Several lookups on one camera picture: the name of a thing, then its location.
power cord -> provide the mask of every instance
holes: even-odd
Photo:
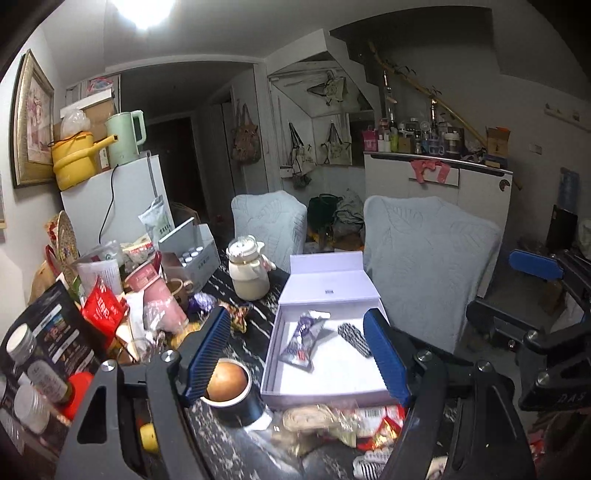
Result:
[[[105,228],[105,223],[107,222],[107,218],[109,217],[109,213],[111,212],[111,208],[113,208],[113,203],[115,202],[115,188],[113,187],[113,177],[115,176],[115,170],[117,170],[117,168],[119,168],[119,164],[117,164],[111,172],[111,203],[109,204],[109,209],[107,210],[107,214],[105,215],[105,220],[103,220],[103,225],[100,227],[99,245],[100,238],[103,235],[103,229]]]

red bottle cap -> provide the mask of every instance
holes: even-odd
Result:
[[[73,388],[72,400],[60,410],[62,415],[68,420],[74,420],[74,416],[76,416],[76,412],[78,411],[93,378],[94,375],[89,372],[80,372],[79,374],[72,375],[68,379]]]

black and white striped item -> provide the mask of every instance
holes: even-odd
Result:
[[[378,480],[385,463],[368,462],[364,457],[353,460],[353,476],[358,480]]]
[[[363,333],[359,329],[351,325],[350,323],[342,323],[337,329],[339,335],[343,337],[353,348],[355,348],[365,358],[371,357],[371,350],[369,349],[368,343],[365,341]]]

mini fridge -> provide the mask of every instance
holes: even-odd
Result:
[[[64,190],[61,198],[74,227],[80,254],[84,255],[99,244],[103,222],[101,243],[133,242],[145,234],[138,215],[145,212],[158,195],[164,199],[168,220],[174,228],[158,155],[120,165]],[[113,205],[107,216],[111,202]]]

ceiling light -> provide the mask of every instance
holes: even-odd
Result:
[[[111,0],[140,30],[158,25],[172,10],[174,0]]]

